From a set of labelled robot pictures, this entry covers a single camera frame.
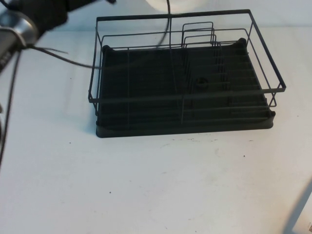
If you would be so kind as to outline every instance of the metal wire frame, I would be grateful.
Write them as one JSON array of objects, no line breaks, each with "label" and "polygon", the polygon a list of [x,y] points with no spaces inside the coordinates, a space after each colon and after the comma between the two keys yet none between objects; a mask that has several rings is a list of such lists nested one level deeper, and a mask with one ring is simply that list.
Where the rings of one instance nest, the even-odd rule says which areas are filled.
[{"label": "metal wire frame", "polygon": [[[171,25],[172,25],[172,19],[174,18],[182,18],[182,17],[198,17],[198,16],[216,16],[216,15],[232,15],[232,14],[249,14],[250,15],[250,18],[252,20],[252,24],[251,24],[251,28],[249,30],[249,32],[247,32],[246,29],[244,28],[241,28],[241,29],[214,29],[213,28],[213,23],[212,23],[212,27],[209,27],[209,28],[199,28],[199,29],[191,29],[191,30],[184,30],[184,27],[186,25],[189,25],[189,24],[185,24],[183,25],[183,28],[182,28],[182,31],[172,31],[171,30]],[[262,43],[262,46],[268,56],[268,59],[276,73],[276,76],[278,78],[278,80],[280,81],[280,84],[278,85],[277,88],[271,88],[270,87],[270,84],[268,82],[268,79],[264,73],[264,70],[263,70],[263,67],[260,63],[260,60],[256,54],[256,58],[257,58],[257,61],[259,63],[259,66],[260,66],[260,69],[264,75],[264,78],[266,80],[266,83],[268,85],[268,89],[262,89],[262,90],[247,90],[247,91],[223,91],[221,93],[201,93],[201,94],[175,94],[175,95],[166,95],[166,96],[154,96],[154,97],[145,97],[145,98],[139,98],[139,97],[130,97],[129,93],[128,93],[128,97],[127,98],[114,98],[114,99],[102,99],[102,98],[99,98],[98,97],[98,94],[99,94],[99,86],[100,86],[100,72],[99,72],[99,75],[98,75],[98,84],[97,84],[97,98],[93,98],[92,97],[92,94],[91,94],[91,90],[92,90],[92,85],[93,85],[93,77],[94,77],[94,69],[92,70],[92,74],[91,74],[91,80],[90,80],[90,88],[89,88],[89,101],[91,103],[94,104],[95,106],[95,109],[96,109],[96,114],[98,114],[98,105],[99,104],[104,104],[104,103],[128,103],[128,105],[130,105],[130,103],[132,102],[137,102],[137,101],[150,101],[150,100],[182,100],[182,112],[184,112],[183,108],[184,108],[184,101],[185,100],[189,100],[189,99],[193,99],[193,98],[196,98],[196,99],[200,99],[200,98],[215,98],[215,97],[229,97],[229,96],[245,96],[245,95],[259,95],[259,94],[272,94],[272,100],[269,104],[270,107],[274,107],[276,106],[276,100],[275,100],[275,95],[276,93],[279,93],[279,92],[284,92],[285,89],[286,89],[286,85],[275,65],[275,62],[273,61],[273,58],[263,40],[263,37],[254,21],[254,18],[250,12],[250,10],[234,10],[234,11],[219,11],[219,12],[201,12],[201,13],[187,13],[187,14],[180,14],[180,15],[150,15],[150,16],[122,16],[122,17],[99,17],[97,18],[97,26],[96,26],[96,43],[95,43],[95,54],[94,54],[94,62],[93,64],[95,65],[95,61],[96,61],[96,53],[97,53],[97,39],[99,40],[100,42],[100,45],[101,47],[103,46],[103,40],[105,37],[116,37],[116,36],[136,36],[136,35],[150,35],[150,34],[161,34],[163,32],[153,32],[153,33],[141,33],[141,34],[126,34],[126,35],[104,35],[102,37],[102,40],[100,39],[99,37],[99,33],[98,33],[98,22],[99,21],[111,21],[111,20],[144,20],[144,19],[166,19],[166,18],[170,18],[170,43],[167,44],[167,45],[161,45],[160,48],[157,48],[157,49],[167,49],[167,48],[179,48],[179,47],[182,47],[185,45],[185,38],[184,38],[184,34],[185,32],[204,32],[204,31],[211,31],[213,33],[211,33],[210,35],[208,36],[211,36],[211,40],[213,40],[214,38],[214,32],[215,31],[228,31],[228,30],[244,30],[247,34],[247,37],[248,37],[248,40],[247,40],[247,43],[251,43],[251,46],[252,46],[252,49],[254,51],[254,53],[256,54],[256,51],[254,49],[254,46],[251,42],[251,39],[250,39],[250,34],[251,34],[251,31],[252,31],[252,28],[254,27],[259,38],[260,38],[260,41]],[[183,37],[182,37],[182,43],[181,44],[171,44],[171,34],[172,33],[182,33],[183,34]],[[233,41],[223,41],[223,42],[219,42],[220,44],[221,43],[233,43]],[[207,44],[207,42],[198,42],[198,43],[188,43],[189,45],[191,44]],[[128,50],[128,53],[129,53],[129,50],[144,50],[144,49],[151,49],[153,48],[154,46],[151,45],[151,46],[133,46],[133,47],[115,47],[113,49],[127,49]],[[102,53],[100,53],[100,60],[99,60],[99,65],[101,66],[102,65],[102,59],[105,59],[105,58],[102,58]]]}]

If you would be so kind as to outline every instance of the white surface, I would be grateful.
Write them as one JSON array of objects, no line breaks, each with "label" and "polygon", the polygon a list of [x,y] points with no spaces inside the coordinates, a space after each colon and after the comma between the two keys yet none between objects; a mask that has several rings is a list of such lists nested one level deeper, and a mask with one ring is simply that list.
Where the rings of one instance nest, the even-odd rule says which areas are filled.
[{"label": "white surface", "polygon": [[[283,233],[312,177],[312,28],[262,33],[288,86],[263,131],[99,139],[91,71],[25,52],[0,233]],[[93,43],[93,32],[54,32],[40,45],[90,63]]]}]

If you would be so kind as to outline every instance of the dish rack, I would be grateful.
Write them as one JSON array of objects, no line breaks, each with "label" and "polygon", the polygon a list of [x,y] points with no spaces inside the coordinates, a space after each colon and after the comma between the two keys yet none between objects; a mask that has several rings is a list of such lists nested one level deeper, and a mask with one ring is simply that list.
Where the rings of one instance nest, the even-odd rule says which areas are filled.
[{"label": "dish rack", "polygon": [[286,89],[250,10],[99,17],[96,63],[88,98],[99,137],[268,129]]}]

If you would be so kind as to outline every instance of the wire rack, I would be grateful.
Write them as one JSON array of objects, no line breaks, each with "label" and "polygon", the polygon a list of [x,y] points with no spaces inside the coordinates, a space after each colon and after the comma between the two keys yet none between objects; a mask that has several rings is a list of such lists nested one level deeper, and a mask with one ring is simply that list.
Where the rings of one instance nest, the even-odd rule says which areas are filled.
[{"label": "wire rack", "polygon": [[[215,29],[213,21],[184,23],[173,19],[248,14],[250,28]],[[98,23],[119,20],[170,20],[168,43],[110,47],[108,38],[162,35],[164,32],[105,34]],[[277,87],[272,88],[260,62],[251,33],[255,30]],[[218,34],[244,33],[235,40],[218,40]],[[254,54],[251,61],[249,51]],[[97,135],[123,137],[211,131],[266,129],[273,126],[275,95],[286,85],[249,10],[97,18],[89,101],[95,107]]]}]

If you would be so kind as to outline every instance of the wire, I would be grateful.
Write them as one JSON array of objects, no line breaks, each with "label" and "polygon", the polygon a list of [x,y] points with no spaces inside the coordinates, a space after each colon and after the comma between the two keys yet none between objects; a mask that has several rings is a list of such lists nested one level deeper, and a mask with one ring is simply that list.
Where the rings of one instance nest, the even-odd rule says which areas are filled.
[{"label": "wire", "polygon": [[51,51],[55,51],[55,52],[59,52],[59,53],[63,53],[63,54],[68,54],[68,52],[62,51],[62,50],[57,50],[57,49],[53,49],[53,48],[48,48],[48,47],[39,47],[40,49],[44,49],[44,50],[51,50]]},{"label": "wire", "polygon": [[9,4],[6,3],[4,0],[0,0],[0,3],[5,6],[5,8],[9,8]]},{"label": "wire", "polygon": [[6,111],[6,116],[5,116],[5,127],[4,127],[4,132],[3,132],[3,137],[1,137],[1,151],[0,151],[0,168],[1,168],[1,163],[3,159],[3,154],[4,154],[4,149],[5,149],[5,142],[6,142],[6,136],[9,128],[9,120],[10,120],[10,114],[11,114],[11,107],[12,107],[12,101],[13,101],[13,92],[14,92],[14,86],[15,86],[15,81],[16,81],[16,75],[18,71],[18,66],[20,63],[20,56],[21,56],[21,51],[18,54],[18,57],[15,61],[14,65],[14,70],[12,74],[12,79],[11,79],[11,87],[10,87],[10,92],[9,92],[9,100],[7,104],[7,111]]},{"label": "wire", "polygon": [[62,61],[68,62],[68,63],[73,64],[73,65],[77,65],[77,66],[85,67],[85,68],[100,69],[100,67],[93,67],[92,65],[86,65],[86,64],[83,64],[83,63],[80,63],[80,62],[72,61],[72,60],[70,60],[70,59],[64,58],[64,57],[59,56],[59,55],[57,55],[57,54],[54,54],[54,53],[52,53],[52,52],[50,52],[50,51],[48,51],[47,49],[44,49],[44,48],[35,47],[35,46],[33,46],[33,45],[28,46],[28,48],[29,48],[29,49],[34,49],[34,50],[37,50],[37,51],[40,51],[40,52],[43,52],[43,53],[45,53],[45,54],[47,54],[47,55],[51,55],[51,56],[53,56],[53,57],[55,57],[55,58],[57,58],[57,59],[60,59],[60,60],[62,60]]},{"label": "wire", "polygon": [[164,34],[162,35],[162,39],[159,41],[159,43],[157,44],[157,46],[155,47],[156,49],[159,48],[162,43],[164,42],[167,34],[168,34],[168,30],[169,30],[169,25],[170,25],[170,14],[171,14],[171,6],[170,6],[170,0],[167,0],[167,7],[168,7],[168,19],[167,19],[167,26],[165,29]]}]

